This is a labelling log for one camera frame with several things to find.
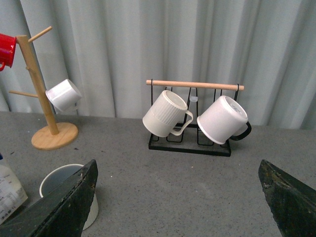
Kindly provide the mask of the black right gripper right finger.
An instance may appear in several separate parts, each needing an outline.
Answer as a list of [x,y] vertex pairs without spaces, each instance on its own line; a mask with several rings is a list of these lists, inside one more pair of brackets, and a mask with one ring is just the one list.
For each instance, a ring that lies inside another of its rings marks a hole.
[[314,237],[316,191],[264,159],[261,160],[258,176],[281,235]]

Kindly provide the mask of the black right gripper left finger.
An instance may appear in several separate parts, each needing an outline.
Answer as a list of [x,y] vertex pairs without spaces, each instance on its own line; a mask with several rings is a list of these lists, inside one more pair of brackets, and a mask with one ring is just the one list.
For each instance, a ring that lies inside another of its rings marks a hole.
[[48,195],[0,226],[2,237],[79,237],[98,178],[91,160]]

